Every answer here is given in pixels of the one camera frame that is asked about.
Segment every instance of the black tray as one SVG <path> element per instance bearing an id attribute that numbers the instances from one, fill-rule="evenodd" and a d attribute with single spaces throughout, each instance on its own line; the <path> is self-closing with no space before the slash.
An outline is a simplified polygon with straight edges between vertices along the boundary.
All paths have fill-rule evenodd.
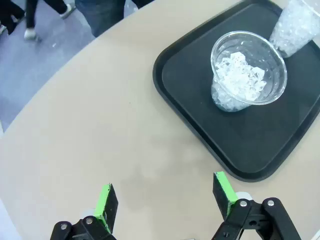
<path id="1" fill-rule="evenodd" d="M 274 173 L 318 115 L 320 50 L 312 41 L 285 60 L 288 81 L 277 101 L 234 113 L 219 110 L 211 98 L 210 54 L 218 38 L 231 31 L 268 39 L 281 11 L 266 0 L 243 1 L 173 43 L 153 68 L 164 100 L 220 164 L 246 182 Z"/>

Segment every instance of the floor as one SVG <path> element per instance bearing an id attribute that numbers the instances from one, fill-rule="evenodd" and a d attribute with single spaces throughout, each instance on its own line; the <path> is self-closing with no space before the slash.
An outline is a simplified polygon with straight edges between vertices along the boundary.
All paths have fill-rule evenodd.
<path id="1" fill-rule="evenodd" d="M 25 8 L 25 0 L 13 1 Z M 125 16 L 135 7 L 127 0 Z M 36 20 L 41 42 L 24 41 L 25 22 L 10 36 L 6 31 L 0 35 L 0 122 L 4 131 L 55 72 L 94 39 L 86 19 L 77 10 L 62 20 L 39 1 Z"/>

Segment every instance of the table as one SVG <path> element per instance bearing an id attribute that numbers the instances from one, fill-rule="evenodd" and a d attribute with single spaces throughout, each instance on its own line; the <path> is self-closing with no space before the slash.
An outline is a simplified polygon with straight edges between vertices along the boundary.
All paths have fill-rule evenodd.
<path id="1" fill-rule="evenodd" d="M 222 167 L 157 93 L 152 70 L 164 48 L 236 2 L 156 0 L 34 96 L 0 140 L 0 198 L 23 239 L 49 239 L 56 222 L 76 223 L 109 182 L 119 200 L 117 239 L 211 239 L 222 222 L 212 194 Z M 271 177 L 229 176 L 257 202 L 281 199 L 302 239 L 320 227 L 319 136 L 317 117 Z"/>

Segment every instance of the clear plastic cup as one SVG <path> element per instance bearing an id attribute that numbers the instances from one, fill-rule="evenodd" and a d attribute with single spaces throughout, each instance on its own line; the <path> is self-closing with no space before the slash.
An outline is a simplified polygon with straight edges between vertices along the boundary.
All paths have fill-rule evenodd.
<path id="1" fill-rule="evenodd" d="M 232 93 L 217 74 L 217 63 L 237 52 L 245 55 L 248 65 L 265 71 L 263 80 L 266 85 L 256 100 L 247 100 Z M 248 31 L 232 31 L 220 37 L 211 51 L 211 67 L 214 75 L 211 96 L 218 108 L 226 112 L 272 103 L 282 95 L 287 85 L 287 69 L 280 54 L 266 39 Z"/>
<path id="2" fill-rule="evenodd" d="M 283 58 L 320 34 L 320 2 L 318 0 L 290 0 L 282 11 L 269 41 Z"/>

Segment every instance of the jeans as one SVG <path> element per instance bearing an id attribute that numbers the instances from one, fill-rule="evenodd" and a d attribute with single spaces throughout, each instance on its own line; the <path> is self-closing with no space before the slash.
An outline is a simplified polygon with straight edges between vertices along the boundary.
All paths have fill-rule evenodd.
<path id="1" fill-rule="evenodd" d="M 63 0 L 44 0 L 58 14 L 64 14 L 67 11 L 67 5 Z M 35 14 L 38 0 L 26 0 L 26 28 L 35 27 Z"/>
<path id="2" fill-rule="evenodd" d="M 132 0 L 138 8 L 153 0 Z M 84 15 L 93 36 L 98 37 L 124 18 L 126 0 L 75 0 L 76 8 Z"/>
<path id="3" fill-rule="evenodd" d="M 0 0 L 0 22 L 6 26 L 9 34 L 16 27 L 16 23 L 12 20 L 11 15 L 16 19 L 22 19 L 25 16 L 25 11 L 10 0 Z"/>

